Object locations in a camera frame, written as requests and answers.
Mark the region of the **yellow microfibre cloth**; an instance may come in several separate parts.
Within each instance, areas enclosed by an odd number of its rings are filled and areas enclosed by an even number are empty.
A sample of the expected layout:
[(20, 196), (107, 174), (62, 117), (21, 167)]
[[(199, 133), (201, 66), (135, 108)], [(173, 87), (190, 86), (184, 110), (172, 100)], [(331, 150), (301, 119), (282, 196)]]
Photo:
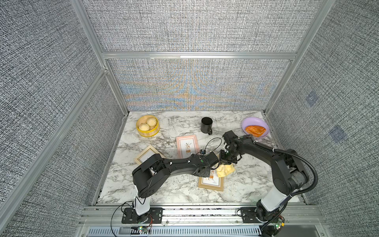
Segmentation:
[(217, 176), (219, 178), (226, 177), (226, 176), (232, 174), (234, 171), (235, 171), (235, 168), (234, 168), (233, 164), (230, 164), (230, 165), (220, 165), (216, 169), (216, 173), (217, 173)]

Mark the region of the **wooden picture frame deer print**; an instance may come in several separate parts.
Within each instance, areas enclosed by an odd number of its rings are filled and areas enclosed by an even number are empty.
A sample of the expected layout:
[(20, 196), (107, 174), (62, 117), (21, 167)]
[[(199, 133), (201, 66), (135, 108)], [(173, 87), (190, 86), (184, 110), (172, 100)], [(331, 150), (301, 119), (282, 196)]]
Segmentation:
[(210, 176), (208, 178), (201, 177), (198, 181), (198, 187), (214, 191), (224, 191), (224, 177)]

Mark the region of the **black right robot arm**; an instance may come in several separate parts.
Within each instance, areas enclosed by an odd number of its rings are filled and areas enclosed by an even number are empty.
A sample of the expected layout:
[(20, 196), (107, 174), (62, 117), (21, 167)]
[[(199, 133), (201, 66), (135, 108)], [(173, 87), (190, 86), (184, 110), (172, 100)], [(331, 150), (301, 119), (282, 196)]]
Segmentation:
[(220, 152), (221, 163), (236, 164), (249, 154), (271, 167), (273, 187), (256, 204), (256, 218), (267, 223), (278, 217), (288, 201), (313, 190), (318, 184), (318, 174), (306, 159), (294, 150), (269, 147), (250, 135), (238, 137), (233, 131), (223, 135), (225, 149)]

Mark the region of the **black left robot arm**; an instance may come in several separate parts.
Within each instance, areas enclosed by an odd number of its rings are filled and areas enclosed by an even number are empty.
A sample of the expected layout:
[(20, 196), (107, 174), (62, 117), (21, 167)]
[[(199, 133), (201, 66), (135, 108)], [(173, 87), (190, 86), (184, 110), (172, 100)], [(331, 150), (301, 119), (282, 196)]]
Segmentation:
[(143, 216), (150, 211), (151, 196), (168, 178), (177, 175), (209, 177), (211, 169), (219, 164), (214, 152), (207, 155), (192, 154), (185, 159), (166, 159), (154, 154), (132, 172), (133, 184), (137, 190), (134, 201), (135, 212)]

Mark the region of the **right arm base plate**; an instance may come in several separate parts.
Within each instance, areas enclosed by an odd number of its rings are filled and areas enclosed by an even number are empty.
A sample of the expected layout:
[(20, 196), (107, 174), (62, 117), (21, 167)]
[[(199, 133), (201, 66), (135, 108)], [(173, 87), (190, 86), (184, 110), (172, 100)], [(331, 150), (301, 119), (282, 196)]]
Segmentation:
[(243, 207), (239, 210), (243, 223), (267, 223), (272, 221), (276, 223), (278, 221), (284, 221), (284, 217), (279, 215), (280, 209), (269, 212), (263, 207)]

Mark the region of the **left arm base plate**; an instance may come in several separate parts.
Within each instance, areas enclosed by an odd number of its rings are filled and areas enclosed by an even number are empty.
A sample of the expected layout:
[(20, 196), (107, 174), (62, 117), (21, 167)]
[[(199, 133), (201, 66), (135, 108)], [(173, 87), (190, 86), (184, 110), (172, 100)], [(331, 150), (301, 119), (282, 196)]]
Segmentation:
[(161, 224), (163, 208), (151, 208), (147, 213), (142, 215), (138, 215), (135, 208), (125, 208), (122, 214), (122, 224)]

